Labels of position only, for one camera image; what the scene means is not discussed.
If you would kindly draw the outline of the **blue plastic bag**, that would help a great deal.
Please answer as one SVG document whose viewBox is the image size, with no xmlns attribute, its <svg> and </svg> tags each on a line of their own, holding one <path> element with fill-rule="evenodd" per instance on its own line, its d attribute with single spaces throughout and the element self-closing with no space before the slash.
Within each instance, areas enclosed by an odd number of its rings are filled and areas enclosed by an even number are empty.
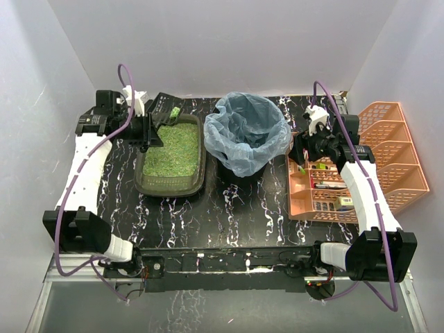
<svg viewBox="0 0 444 333">
<path fill-rule="evenodd" d="M 256 174 L 286 153 L 292 133 L 281 110 L 268 98 L 230 92 L 206 116 L 204 145 L 208 153 L 237 177 Z"/>
</svg>

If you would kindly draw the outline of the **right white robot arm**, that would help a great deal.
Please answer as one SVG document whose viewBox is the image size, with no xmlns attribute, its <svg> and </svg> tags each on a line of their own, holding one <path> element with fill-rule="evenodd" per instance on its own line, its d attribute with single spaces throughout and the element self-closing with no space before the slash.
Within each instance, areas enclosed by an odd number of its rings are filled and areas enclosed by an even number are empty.
<svg viewBox="0 0 444 333">
<path fill-rule="evenodd" d="M 295 135 L 290 159 L 297 164 L 330 159 L 350 193 L 359 224 L 359 236 L 351 246 L 318 243 L 316 261 L 344 270 L 354 281 L 403 281 L 418 242 L 390 211 L 373 152 L 359 143 L 358 116 L 339 115 L 334 123 L 326 112 L 308 112 L 304 118 L 308 129 Z"/>
</svg>

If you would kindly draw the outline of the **dark green litter box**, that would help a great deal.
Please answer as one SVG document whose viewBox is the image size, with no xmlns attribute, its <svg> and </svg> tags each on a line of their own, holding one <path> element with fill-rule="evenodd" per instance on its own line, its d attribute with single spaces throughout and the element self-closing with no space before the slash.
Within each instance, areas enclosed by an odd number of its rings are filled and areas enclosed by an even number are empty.
<svg viewBox="0 0 444 333">
<path fill-rule="evenodd" d="M 148 176 L 143 172 L 143 166 L 147 153 L 138 153 L 135 160 L 134 183 L 138 192 L 147 196 L 156 197 L 181 197 L 191 196 L 200 190 L 204 183 L 206 150 L 203 145 L 203 125 L 201 120 L 191 114 L 182 114 L 178 117 L 178 123 L 190 123 L 197 125 L 198 133 L 198 159 L 196 170 L 190 176 L 161 177 Z"/>
</svg>

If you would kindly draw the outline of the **black litter scoop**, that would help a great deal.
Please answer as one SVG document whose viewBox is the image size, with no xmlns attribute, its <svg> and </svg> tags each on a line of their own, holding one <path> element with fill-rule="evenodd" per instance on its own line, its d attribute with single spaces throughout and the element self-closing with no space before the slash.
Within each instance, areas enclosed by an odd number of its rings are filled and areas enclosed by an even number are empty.
<svg viewBox="0 0 444 333">
<path fill-rule="evenodd" d="M 155 128 L 173 126 L 178 121 L 184 104 L 185 99 L 160 92 L 148 108 Z"/>
</svg>

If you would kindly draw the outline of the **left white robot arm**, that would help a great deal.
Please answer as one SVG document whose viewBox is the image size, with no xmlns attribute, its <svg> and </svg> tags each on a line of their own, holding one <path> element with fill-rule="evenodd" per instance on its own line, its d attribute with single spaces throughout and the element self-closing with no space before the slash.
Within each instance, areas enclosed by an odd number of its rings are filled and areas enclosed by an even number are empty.
<svg viewBox="0 0 444 333">
<path fill-rule="evenodd" d="M 113 140 L 143 151 L 150 146 L 154 128 L 147 107 L 148 93 L 126 86 L 122 92 L 97 91 L 95 106 L 80 116 L 65 190 L 56 207 L 42 217 L 57 255 L 91 253 L 118 263 L 133 259 L 133 244 L 113 235 L 110 224 L 98 216 L 97 199 Z"/>
</svg>

